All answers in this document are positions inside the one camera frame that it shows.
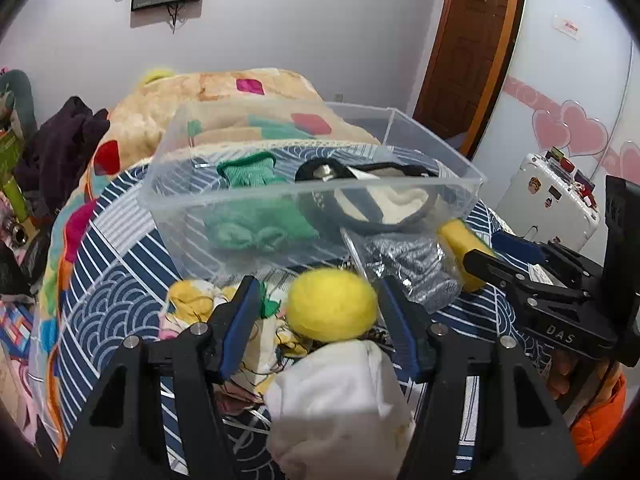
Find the plastic bag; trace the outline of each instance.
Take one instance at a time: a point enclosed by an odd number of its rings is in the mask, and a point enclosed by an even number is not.
[[[462,279],[444,240],[431,234],[385,233],[359,236],[345,229],[342,238],[358,272],[369,281],[393,276],[407,299],[428,314],[451,303],[462,291]]]

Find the white suitcase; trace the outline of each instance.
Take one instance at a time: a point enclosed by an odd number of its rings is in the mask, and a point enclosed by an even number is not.
[[[496,209],[520,237],[560,242],[574,251],[587,243],[600,224],[575,187],[563,180],[540,155],[527,155]]]

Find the white towel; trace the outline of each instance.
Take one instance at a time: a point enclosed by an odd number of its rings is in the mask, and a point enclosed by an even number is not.
[[[413,419],[389,357],[371,341],[322,347],[264,396],[267,450],[289,480],[395,479]]]

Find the pink heart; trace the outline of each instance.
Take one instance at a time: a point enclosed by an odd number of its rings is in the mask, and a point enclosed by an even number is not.
[[[640,148],[628,140],[620,148],[620,173],[635,184],[640,184]]]
[[[602,167],[610,175],[620,176],[620,156],[609,148],[607,153],[602,157]]]
[[[554,146],[564,148],[571,140],[569,128],[555,121],[546,110],[533,112],[531,122],[541,150],[550,150]]]
[[[571,131],[569,155],[595,155],[607,147],[609,134],[597,119],[587,119],[584,109],[575,101],[565,101],[560,108],[560,121]]]

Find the yellow pompom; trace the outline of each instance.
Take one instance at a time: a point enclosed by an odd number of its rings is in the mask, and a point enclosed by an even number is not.
[[[376,291],[348,270],[309,270],[289,289],[287,323],[316,341],[353,339],[371,328],[377,316]]]
[[[164,79],[165,77],[173,77],[175,72],[168,68],[154,68],[149,70],[145,75],[142,76],[142,79],[138,83],[138,87],[142,87],[153,81],[158,81],[159,79]]]

